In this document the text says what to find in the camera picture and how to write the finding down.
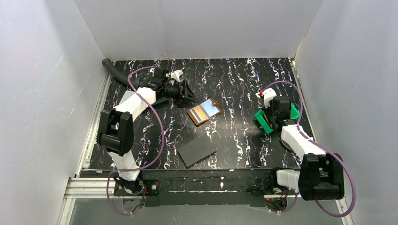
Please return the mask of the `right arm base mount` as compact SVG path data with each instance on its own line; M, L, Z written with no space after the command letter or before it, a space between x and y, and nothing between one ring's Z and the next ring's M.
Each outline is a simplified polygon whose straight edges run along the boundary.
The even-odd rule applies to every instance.
M294 193L288 187L275 185L270 178L264 178L257 184L250 182L251 186L245 191L253 196L262 196L265 198L265 205L270 213L282 214L290 211L298 200L298 193ZM294 193L292 204L288 204L288 196Z

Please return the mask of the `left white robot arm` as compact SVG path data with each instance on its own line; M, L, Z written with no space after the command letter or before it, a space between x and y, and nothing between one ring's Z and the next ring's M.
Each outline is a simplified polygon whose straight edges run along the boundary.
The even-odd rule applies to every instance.
M135 188L140 173L132 146L134 120L147 108L172 101L178 108L193 107L197 99L184 78L182 70L171 72L153 67L153 76L146 80L125 75L110 61L105 66L111 75L133 89L112 110L102 110L97 144L105 149L118 169L115 181L123 187Z

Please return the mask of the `brown leather card holder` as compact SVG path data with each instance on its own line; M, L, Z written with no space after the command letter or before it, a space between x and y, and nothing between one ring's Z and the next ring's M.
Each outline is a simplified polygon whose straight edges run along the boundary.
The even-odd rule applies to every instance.
M200 126L206 121L221 114L221 112L222 110L219 106L219 102L214 101L212 98L187 111L195 126Z

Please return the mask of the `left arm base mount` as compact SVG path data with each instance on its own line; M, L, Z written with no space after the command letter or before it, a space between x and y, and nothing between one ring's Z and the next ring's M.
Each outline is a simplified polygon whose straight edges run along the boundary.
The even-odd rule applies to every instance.
M126 201L136 201L137 205L125 210L125 212L135 213L145 206L146 198L149 196L158 196L160 192L160 182L158 180L145 180L139 175L135 181L127 181L120 178L119 175L113 177L115 188L114 196L127 198Z

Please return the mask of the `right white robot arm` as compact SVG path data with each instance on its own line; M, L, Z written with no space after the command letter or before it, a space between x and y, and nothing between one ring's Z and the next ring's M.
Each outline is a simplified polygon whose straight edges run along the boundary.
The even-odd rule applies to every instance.
M315 145L297 120L291 118L288 97L264 99L265 118L270 128L280 135L280 143L300 160L300 170L272 169L271 188L283 187L299 193L306 201L337 200L344 196L343 168L331 154Z

